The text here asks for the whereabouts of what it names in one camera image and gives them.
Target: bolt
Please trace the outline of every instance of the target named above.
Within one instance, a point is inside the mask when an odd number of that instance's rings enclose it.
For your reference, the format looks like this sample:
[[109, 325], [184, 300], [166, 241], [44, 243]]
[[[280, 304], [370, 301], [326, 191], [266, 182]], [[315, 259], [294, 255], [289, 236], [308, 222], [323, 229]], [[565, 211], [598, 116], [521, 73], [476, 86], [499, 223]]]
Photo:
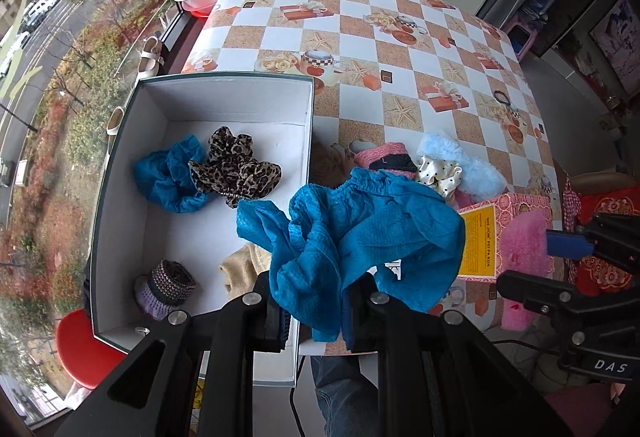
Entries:
[[385, 305], [385, 303], [389, 303], [389, 295], [386, 292], [372, 292], [369, 299], [371, 303], [375, 305]]
[[171, 325], [180, 325], [187, 321], [187, 313], [185, 311], [173, 311], [168, 318]]
[[578, 331], [571, 336], [571, 341], [574, 345], [581, 345], [584, 343], [584, 332]]
[[242, 303], [245, 305], [258, 305], [262, 301], [262, 296], [257, 292], [248, 292], [242, 296]]
[[462, 323], [462, 321], [465, 319], [464, 316], [462, 316], [462, 313], [458, 312], [458, 311], [446, 311], [443, 314], [444, 317], [444, 321], [446, 321], [449, 325], [460, 325]]

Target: tablecloth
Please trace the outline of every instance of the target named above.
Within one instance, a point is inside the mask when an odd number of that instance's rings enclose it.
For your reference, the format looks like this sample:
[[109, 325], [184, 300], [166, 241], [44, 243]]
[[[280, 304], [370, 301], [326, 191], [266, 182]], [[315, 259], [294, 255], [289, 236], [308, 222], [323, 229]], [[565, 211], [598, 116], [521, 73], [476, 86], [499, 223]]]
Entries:
[[[561, 229], [545, 125], [511, 43], [465, 11], [439, 0], [218, 0], [183, 72], [211, 70], [314, 77], [313, 133], [326, 146], [399, 141], [415, 155], [423, 132], [444, 131], [510, 191], [548, 196]], [[462, 280], [439, 305], [481, 329], [502, 312], [494, 285]]]

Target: red stool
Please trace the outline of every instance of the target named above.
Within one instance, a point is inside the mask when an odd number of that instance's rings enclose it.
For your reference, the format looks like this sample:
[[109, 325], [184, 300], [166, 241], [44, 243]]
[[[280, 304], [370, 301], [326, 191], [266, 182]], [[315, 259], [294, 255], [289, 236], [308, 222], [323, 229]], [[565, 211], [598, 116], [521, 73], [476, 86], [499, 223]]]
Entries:
[[66, 373], [90, 390], [94, 390], [127, 356], [94, 337], [84, 309], [70, 312], [60, 321], [56, 346]]

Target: person's leg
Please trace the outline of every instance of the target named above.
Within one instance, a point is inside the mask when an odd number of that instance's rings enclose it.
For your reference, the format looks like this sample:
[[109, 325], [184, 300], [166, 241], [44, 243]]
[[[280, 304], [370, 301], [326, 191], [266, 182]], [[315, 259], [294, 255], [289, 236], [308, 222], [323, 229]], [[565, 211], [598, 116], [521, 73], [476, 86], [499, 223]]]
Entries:
[[327, 437], [377, 437], [378, 389], [358, 356], [312, 356], [311, 371]]

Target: road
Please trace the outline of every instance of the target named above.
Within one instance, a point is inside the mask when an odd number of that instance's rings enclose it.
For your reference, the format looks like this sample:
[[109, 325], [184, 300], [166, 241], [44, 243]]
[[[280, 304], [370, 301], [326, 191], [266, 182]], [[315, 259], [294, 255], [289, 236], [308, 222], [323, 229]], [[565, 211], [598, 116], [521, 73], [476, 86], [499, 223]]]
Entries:
[[[69, 50], [68, 46], [71, 44], [69, 35], [71, 38], [79, 35], [91, 17], [91, 7], [91, 2], [77, 5], [68, 0], [60, 0], [29, 38], [24, 47], [14, 83], [31, 68], [42, 66], [42, 69], [31, 77], [28, 85], [14, 99], [2, 100], [2, 104], [20, 119], [26, 122], [33, 119], [42, 99], [43, 90], [47, 88], [60, 59]], [[27, 131], [27, 127], [4, 113], [0, 122], [0, 157], [17, 162]], [[11, 188], [0, 187], [0, 222], [2, 224], [6, 224], [9, 215], [10, 198]]]

